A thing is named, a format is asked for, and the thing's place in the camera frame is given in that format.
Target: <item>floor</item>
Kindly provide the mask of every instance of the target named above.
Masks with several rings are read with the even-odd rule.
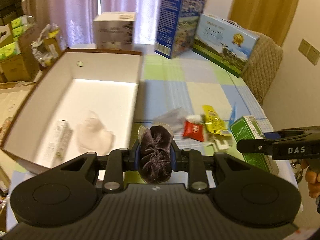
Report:
[[[298,184],[302,198],[303,212],[297,214],[294,223],[303,228],[320,227],[320,214],[316,211],[315,200],[309,197],[308,184],[304,179]]]

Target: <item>medicine box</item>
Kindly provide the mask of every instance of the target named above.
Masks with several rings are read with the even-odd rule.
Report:
[[[241,117],[231,125],[230,129],[236,142],[241,139],[265,138],[257,120],[252,115]],[[242,153],[242,155],[247,163],[274,175],[278,175],[279,168],[276,161],[271,159],[271,156],[262,153]]]

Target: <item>chair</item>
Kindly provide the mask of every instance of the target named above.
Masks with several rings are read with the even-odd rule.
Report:
[[[241,77],[259,104],[262,105],[280,66],[283,50],[270,37],[258,32],[252,33],[260,38],[253,48]]]

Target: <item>table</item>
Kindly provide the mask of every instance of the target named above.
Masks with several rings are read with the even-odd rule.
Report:
[[[94,49],[95,44],[79,44],[75,48]],[[202,105],[211,105],[220,118],[228,122],[231,110],[236,103],[237,116],[253,115],[263,132],[271,132],[273,128],[265,116],[263,109],[241,78],[236,78],[221,67],[201,57],[193,51],[186,51],[173,59],[156,54],[153,45],[135,45],[135,50],[144,53],[141,82],[139,84],[136,110],[130,146],[137,138],[140,125],[150,127],[152,119],[167,111],[182,107],[189,114],[202,114]],[[213,147],[203,142],[183,139],[181,132],[174,135],[180,149],[192,148],[202,155],[213,155]],[[243,160],[242,154],[236,150],[236,144],[228,153]],[[286,179],[298,188],[289,161],[277,161],[279,177]],[[210,171],[207,171],[210,187],[215,187]],[[30,174],[16,172],[12,177],[10,191]],[[186,172],[173,172],[166,183],[187,183]],[[125,182],[144,183],[138,172],[127,171]],[[14,215],[7,213],[7,228],[14,225]]]

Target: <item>hand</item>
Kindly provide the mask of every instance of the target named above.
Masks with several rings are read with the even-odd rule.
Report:
[[[308,168],[309,163],[306,160],[302,160],[301,168]],[[317,198],[320,195],[320,173],[316,174],[310,168],[306,172],[306,181],[308,182],[309,196],[311,198]]]

